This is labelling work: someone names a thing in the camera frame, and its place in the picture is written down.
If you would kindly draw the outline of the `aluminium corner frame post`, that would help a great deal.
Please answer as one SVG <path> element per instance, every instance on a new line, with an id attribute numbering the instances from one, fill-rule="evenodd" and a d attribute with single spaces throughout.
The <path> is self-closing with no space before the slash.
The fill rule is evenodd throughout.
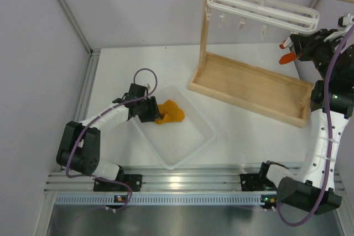
<path id="1" fill-rule="evenodd" d="M 88 54 L 91 54 L 92 48 L 90 47 L 88 41 L 86 40 L 75 16 L 73 15 L 69 5 L 67 4 L 67 1 L 66 0 L 56 0 L 56 1 L 60 6 L 61 10 L 63 11 L 64 15 L 66 16 L 67 21 L 69 22 L 70 26 L 72 27 L 73 31 L 78 37 L 80 43 L 85 48 L 86 52 Z"/>

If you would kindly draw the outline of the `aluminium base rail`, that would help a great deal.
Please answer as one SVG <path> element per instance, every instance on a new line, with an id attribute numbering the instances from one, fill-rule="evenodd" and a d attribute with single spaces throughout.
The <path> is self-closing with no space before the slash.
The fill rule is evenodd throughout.
<path id="1" fill-rule="evenodd" d="M 257 167 L 213 166 L 187 167 L 167 170 L 162 168 L 128 167 L 127 174 L 142 175 L 141 192 L 240 192 L 241 175 L 256 174 Z M 94 180 L 90 177 L 70 179 L 62 172 L 51 172 L 45 192 L 92 192 Z"/>

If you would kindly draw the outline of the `yellow sock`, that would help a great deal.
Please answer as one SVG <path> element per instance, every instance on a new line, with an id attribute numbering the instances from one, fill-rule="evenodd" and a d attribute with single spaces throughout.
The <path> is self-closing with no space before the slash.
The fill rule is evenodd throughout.
<path id="1" fill-rule="evenodd" d="M 155 124 L 158 125 L 172 122 L 182 122 L 185 118 L 183 110 L 171 100 L 167 100 L 165 103 L 159 104 L 158 111 L 162 115 L 162 118 L 155 121 Z"/>

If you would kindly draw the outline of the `orange sock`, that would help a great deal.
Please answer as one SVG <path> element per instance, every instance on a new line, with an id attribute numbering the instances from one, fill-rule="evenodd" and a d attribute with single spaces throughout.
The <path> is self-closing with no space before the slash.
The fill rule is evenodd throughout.
<path id="1" fill-rule="evenodd" d="M 285 49 L 285 48 L 286 48 L 286 46 L 284 45 L 284 43 L 281 43 L 281 44 L 279 45 L 279 47 L 280 47 L 281 49 Z"/>
<path id="2" fill-rule="evenodd" d="M 296 58 L 297 58 L 296 53 L 295 53 L 295 52 L 290 52 L 290 53 L 288 53 L 288 54 L 283 55 L 283 56 L 280 58 L 279 64 L 281 64 L 281 65 L 288 64 L 288 63 L 290 63 L 290 62 L 295 61 Z"/>

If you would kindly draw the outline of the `white clip hanger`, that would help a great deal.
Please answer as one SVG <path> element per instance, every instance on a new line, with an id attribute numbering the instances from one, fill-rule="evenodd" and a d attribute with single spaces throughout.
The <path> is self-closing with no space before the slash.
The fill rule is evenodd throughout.
<path id="1" fill-rule="evenodd" d="M 240 16 L 239 28 L 245 19 L 263 23 L 261 38 L 267 33 L 267 25 L 289 30 L 296 34 L 316 32 L 320 14 L 318 11 L 277 0 L 207 0 L 206 18 L 210 19 L 210 9 Z"/>

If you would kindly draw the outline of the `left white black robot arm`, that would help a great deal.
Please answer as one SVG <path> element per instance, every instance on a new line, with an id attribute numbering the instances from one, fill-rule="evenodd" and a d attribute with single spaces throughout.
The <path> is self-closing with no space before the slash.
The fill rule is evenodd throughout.
<path id="1" fill-rule="evenodd" d="M 157 100 L 148 87 L 132 83 L 123 97 L 104 111 L 81 122 L 66 124 L 56 155 L 68 178 L 89 176 L 120 190 L 125 184 L 122 166 L 101 158 L 101 139 L 116 126 L 138 117 L 140 122 L 154 122 L 162 117 Z"/>

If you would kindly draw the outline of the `white plastic tray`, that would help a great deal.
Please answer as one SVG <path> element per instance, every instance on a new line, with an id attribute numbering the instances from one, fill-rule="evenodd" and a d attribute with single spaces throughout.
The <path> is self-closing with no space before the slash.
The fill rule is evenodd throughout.
<path id="1" fill-rule="evenodd" d="M 173 170 L 186 164 L 213 142 L 216 139 L 216 131 L 190 101 L 184 89 L 168 84 L 157 90 L 154 95 L 159 104 L 167 100 L 174 101 L 184 111 L 184 120 L 157 125 L 141 123 L 139 119 L 134 118 L 132 123 L 162 165 Z"/>

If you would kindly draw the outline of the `wooden hanging rack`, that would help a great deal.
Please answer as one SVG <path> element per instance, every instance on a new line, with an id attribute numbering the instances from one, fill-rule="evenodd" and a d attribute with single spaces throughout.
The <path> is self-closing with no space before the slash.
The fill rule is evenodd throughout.
<path id="1" fill-rule="evenodd" d="M 204 4 L 204 9 L 199 64 L 189 89 L 299 128 L 304 127 L 308 121 L 309 95 L 313 85 L 207 52 L 211 12 L 207 4 Z"/>

